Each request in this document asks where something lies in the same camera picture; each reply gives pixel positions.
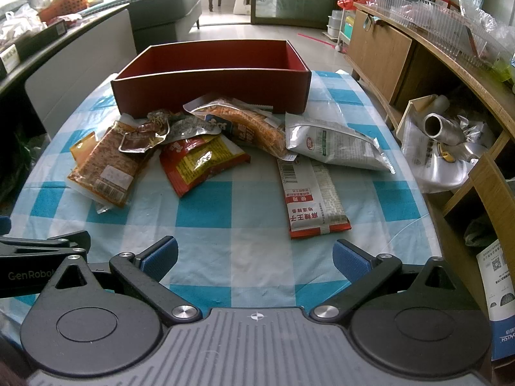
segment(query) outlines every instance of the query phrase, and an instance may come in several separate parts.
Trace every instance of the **sofa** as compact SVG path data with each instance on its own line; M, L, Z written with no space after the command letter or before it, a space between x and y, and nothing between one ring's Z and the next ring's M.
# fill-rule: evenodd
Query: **sofa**
M85 17L126 3L138 53L150 45L185 40L202 13L200 0L106 0L79 14Z

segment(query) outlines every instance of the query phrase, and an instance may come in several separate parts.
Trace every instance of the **red plastic bag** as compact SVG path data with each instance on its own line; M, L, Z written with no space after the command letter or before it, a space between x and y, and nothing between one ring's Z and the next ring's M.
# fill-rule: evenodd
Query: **red plastic bag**
M344 10L353 10L356 11L356 6L354 3L366 4L370 0L338 0L338 7L343 8Z

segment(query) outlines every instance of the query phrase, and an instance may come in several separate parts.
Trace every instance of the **barcode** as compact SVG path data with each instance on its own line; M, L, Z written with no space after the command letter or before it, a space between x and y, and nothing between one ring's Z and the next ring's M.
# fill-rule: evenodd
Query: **barcode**
M121 190L115 189L109 184L104 183L102 180L95 181L95 190L100 194L103 194L107 199L114 200L115 203L119 203L124 198L125 193Z
M497 271L501 268L501 260L499 259L499 257L496 257L492 260L492 267L494 271Z
M298 183L293 165L281 164L283 183Z

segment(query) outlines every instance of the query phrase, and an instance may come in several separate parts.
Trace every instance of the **white container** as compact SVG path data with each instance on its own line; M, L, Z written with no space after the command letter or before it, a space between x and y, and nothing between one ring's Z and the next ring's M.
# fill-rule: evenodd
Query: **white container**
M339 19L337 19L335 17L329 16L329 24L328 24L329 27L331 27L333 29L339 29L341 23L342 23L341 17Z
M333 29L331 26L327 25L327 34L334 38L334 39L338 39L338 35L340 33L340 28L338 27L338 29Z

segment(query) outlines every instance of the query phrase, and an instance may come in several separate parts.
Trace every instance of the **shelf unit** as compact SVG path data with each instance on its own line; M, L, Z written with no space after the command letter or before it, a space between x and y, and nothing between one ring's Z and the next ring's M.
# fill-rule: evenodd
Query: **shelf unit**
M515 95L488 71L462 58L450 58L426 39L424 31L398 24L369 6L355 5L358 10L347 51L352 77L377 96L394 129L408 100L446 94L462 84L499 124L497 140L462 187L455 193L424 195L442 254L486 312L476 260L479 251L465 245L464 232L472 219L486 213L515 275L515 197L506 183L506 178L515 176Z

